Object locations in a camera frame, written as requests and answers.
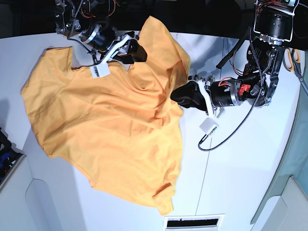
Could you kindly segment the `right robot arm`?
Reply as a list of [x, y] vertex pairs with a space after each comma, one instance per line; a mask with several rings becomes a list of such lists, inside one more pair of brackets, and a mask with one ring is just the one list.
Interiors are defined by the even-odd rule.
[[56, 33], [79, 43], [92, 56], [94, 65], [112, 60], [123, 64], [145, 62], [147, 53], [134, 31], [117, 34], [110, 23], [116, 0], [57, 0]]

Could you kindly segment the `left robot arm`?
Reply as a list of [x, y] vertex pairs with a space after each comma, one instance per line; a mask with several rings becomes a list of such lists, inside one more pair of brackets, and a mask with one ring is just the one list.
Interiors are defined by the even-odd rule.
[[298, 0], [257, 0], [252, 29], [248, 29], [233, 49], [216, 66], [221, 69], [234, 58], [246, 37], [247, 64], [243, 71], [233, 68], [237, 78], [215, 81], [213, 77], [189, 76], [188, 83], [171, 93], [171, 99], [184, 108], [194, 107], [210, 113], [210, 108], [239, 106], [248, 101], [255, 107], [271, 102], [278, 85], [284, 57], [283, 42], [293, 38], [294, 16]]

